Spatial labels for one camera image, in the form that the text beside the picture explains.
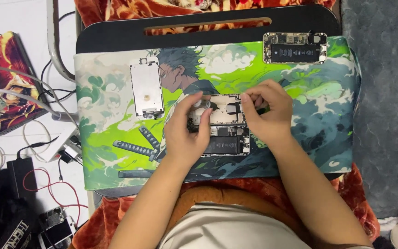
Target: hand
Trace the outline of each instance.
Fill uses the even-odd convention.
[[[176,105],[172,117],[164,127],[166,157],[188,169],[202,156],[210,142],[210,115],[213,108],[202,113],[198,133],[190,133],[187,129],[190,108],[201,98],[202,92],[185,97]]]
[[[265,80],[240,97],[248,128],[270,149],[283,139],[291,138],[293,100],[279,83]],[[259,116],[256,107],[267,104],[270,111]]]

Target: black lap desk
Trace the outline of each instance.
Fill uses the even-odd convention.
[[[260,17],[270,18],[271,24],[263,27],[163,36],[147,36],[144,33],[144,29],[148,27],[170,25],[182,27],[183,25],[180,24],[222,23],[222,21]],[[263,34],[267,32],[309,32],[310,30],[323,32],[328,36],[342,35],[335,15],[319,4],[311,4],[100,22],[88,26],[80,33],[76,42],[76,54],[256,42],[261,41]],[[340,175],[342,174],[325,174],[329,180],[338,178]],[[135,195],[141,188],[142,186],[118,187],[95,192],[105,197],[117,198]]]

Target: gray carpet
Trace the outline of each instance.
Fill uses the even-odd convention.
[[[340,10],[362,68],[354,161],[377,217],[398,216],[398,1],[342,0]]]

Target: power adapter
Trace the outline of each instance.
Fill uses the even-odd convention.
[[[30,200],[35,197],[36,191],[28,191],[24,189],[23,180],[26,174],[33,170],[33,161],[31,157],[24,159],[16,159],[7,162],[7,169],[12,180],[12,189],[15,198],[24,198]],[[35,172],[30,173],[24,182],[27,189],[37,189]]]

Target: red cable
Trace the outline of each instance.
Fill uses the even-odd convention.
[[[43,186],[43,187],[41,187],[41,188],[38,188],[38,189],[27,189],[27,188],[26,188],[26,185],[25,185],[26,177],[27,177],[30,173],[32,173],[33,171],[35,171],[35,170],[41,170],[41,171],[45,172],[45,173],[47,174],[47,178],[49,179],[49,184],[47,184],[46,186]],[[70,204],[70,205],[62,205],[62,204],[60,204],[60,203],[55,199],[55,197],[54,197],[53,194],[52,194],[51,186],[52,186],[52,185],[55,185],[55,184],[67,184],[67,185],[69,185],[70,188],[72,188],[72,189],[73,189],[73,192],[75,193],[77,204]],[[53,200],[54,200],[59,206],[61,206],[61,207],[74,207],[74,206],[78,206],[78,219],[76,220],[76,226],[75,226],[75,227],[78,227],[79,217],[80,217],[80,215],[81,215],[81,207],[86,207],[86,208],[88,208],[86,205],[82,205],[82,204],[79,203],[79,198],[78,198],[78,194],[76,193],[76,189],[75,189],[71,184],[69,184],[68,182],[55,182],[55,183],[52,183],[52,184],[51,184],[51,183],[50,183],[50,175],[49,175],[49,173],[48,173],[47,171],[43,170],[43,169],[34,169],[34,170],[31,170],[31,171],[27,172],[27,174],[26,174],[26,175],[24,176],[24,178],[23,178],[23,187],[24,187],[24,189],[27,190],[27,191],[38,191],[38,190],[41,190],[41,189],[43,189],[43,188],[48,188],[49,193],[50,193],[50,195],[52,196]]]

